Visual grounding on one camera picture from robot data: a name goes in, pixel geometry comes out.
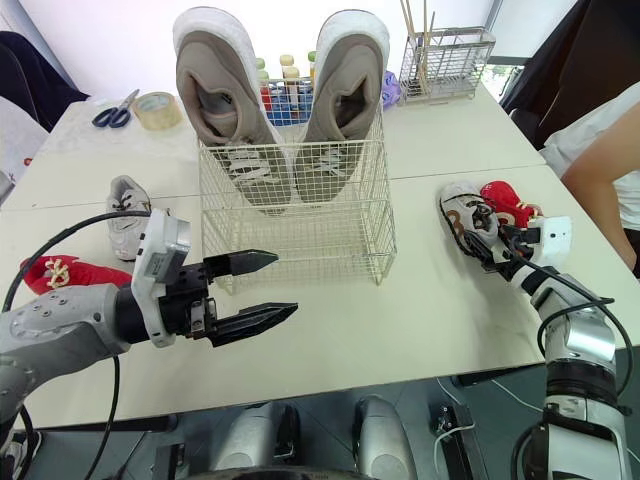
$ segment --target chopsticks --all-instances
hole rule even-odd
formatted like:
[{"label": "chopsticks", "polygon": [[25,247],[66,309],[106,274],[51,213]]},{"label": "chopsticks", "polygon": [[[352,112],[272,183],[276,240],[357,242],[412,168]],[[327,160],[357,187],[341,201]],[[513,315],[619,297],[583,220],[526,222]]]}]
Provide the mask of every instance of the chopsticks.
[{"label": "chopsticks", "polygon": [[[411,14],[411,3],[410,0],[400,0],[400,6],[402,7],[402,14],[404,15],[404,22],[407,25],[407,32],[409,33],[409,42],[411,43],[411,47],[414,52],[418,49],[418,41],[416,40],[416,31],[413,26],[413,15]],[[423,0],[422,3],[422,17],[423,17],[423,34],[422,34],[422,55],[416,55],[416,63],[417,63],[417,73],[418,73],[418,82],[420,83],[420,88],[422,89],[422,94],[427,94],[427,77],[428,70],[427,64],[429,61],[429,52],[428,47],[431,42],[431,32],[433,30],[433,22],[436,17],[436,12],[434,11],[431,15],[431,25],[427,30],[427,0]]]}]

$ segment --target paint bottle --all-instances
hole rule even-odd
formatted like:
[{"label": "paint bottle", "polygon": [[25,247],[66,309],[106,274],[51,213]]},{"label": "paint bottle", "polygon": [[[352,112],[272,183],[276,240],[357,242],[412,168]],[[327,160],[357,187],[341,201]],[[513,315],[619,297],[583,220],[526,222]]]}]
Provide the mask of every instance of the paint bottle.
[{"label": "paint bottle", "polygon": [[293,66],[293,55],[280,55],[280,65],[282,66],[282,78],[285,78],[284,69]]},{"label": "paint bottle", "polygon": [[258,70],[258,80],[260,80],[260,96],[267,111],[271,110],[271,92],[269,89],[269,74],[265,70]]},{"label": "paint bottle", "polygon": [[311,86],[316,88],[316,51],[307,54],[309,59],[309,76],[311,77]]},{"label": "paint bottle", "polygon": [[299,110],[298,85],[300,84],[300,71],[296,67],[284,67],[284,83],[289,97],[289,105],[292,115]]}]

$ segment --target white cloth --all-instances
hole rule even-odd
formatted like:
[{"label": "white cloth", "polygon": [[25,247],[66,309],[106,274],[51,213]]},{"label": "white cloth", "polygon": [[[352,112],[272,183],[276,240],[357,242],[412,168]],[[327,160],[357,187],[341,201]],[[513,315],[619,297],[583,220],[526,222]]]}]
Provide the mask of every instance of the white cloth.
[{"label": "white cloth", "polygon": [[0,171],[14,185],[49,134],[27,112],[0,97]]},{"label": "white cloth", "polygon": [[[640,82],[631,85],[616,98],[600,105],[568,127],[551,135],[540,154],[562,177],[569,166],[598,136],[640,102]],[[640,230],[640,170],[620,177],[613,186],[618,194],[620,219],[624,228]]]}]

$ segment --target person's arm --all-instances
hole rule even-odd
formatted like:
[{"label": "person's arm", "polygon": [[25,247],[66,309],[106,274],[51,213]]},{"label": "person's arm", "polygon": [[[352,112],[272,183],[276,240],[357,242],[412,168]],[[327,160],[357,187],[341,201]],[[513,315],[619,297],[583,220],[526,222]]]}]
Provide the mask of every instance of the person's arm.
[{"label": "person's arm", "polygon": [[562,177],[562,182],[632,270],[636,253],[622,228],[613,182],[638,169],[640,103],[603,132]]}]

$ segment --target white cable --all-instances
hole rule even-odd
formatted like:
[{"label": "white cable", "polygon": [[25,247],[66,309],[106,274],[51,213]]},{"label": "white cable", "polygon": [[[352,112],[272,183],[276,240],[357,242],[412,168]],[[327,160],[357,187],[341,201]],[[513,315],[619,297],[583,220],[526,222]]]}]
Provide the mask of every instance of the white cable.
[{"label": "white cable", "polygon": [[491,380],[491,382],[496,384],[499,388],[501,388],[505,393],[507,393],[511,398],[513,398],[519,404],[524,405],[525,407],[528,407],[528,408],[530,408],[532,410],[535,410],[536,412],[542,413],[542,409],[541,408],[535,407],[535,406],[531,405],[530,403],[525,402],[520,397],[518,397],[515,393],[513,393],[511,390],[509,390],[507,387],[505,387],[500,382],[498,382],[497,380]]},{"label": "white cable", "polygon": [[456,396],[455,396],[453,393],[451,393],[449,390],[447,390],[446,388],[444,388],[444,385],[442,385],[442,382],[440,382],[440,379],[439,379],[439,378],[436,378],[436,381],[438,382],[438,385],[440,385],[440,388],[444,391],[444,393],[446,393],[446,394],[447,394],[447,396],[448,396],[451,400],[453,400],[454,402],[456,402],[458,405],[462,405],[462,403],[460,402],[460,400],[458,400],[458,399],[456,398]]},{"label": "white cable", "polygon": [[461,432],[463,430],[471,430],[472,428],[475,428],[475,427],[476,427],[476,422],[473,422],[471,425],[467,425],[464,427],[452,428],[448,432],[444,432],[442,435],[436,438],[435,442],[433,442],[433,466],[436,469],[436,475],[438,475],[438,478],[440,478],[440,469],[438,468],[438,445],[440,444],[440,442],[444,438],[447,438],[449,435],[453,435],[454,433]]},{"label": "white cable", "polygon": [[627,452],[629,453],[629,455],[631,455],[634,458],[636,462],[640,463],[640,458],[638,458],[638,456],[635,453],[633,453],[630,448],[627,448]]}]

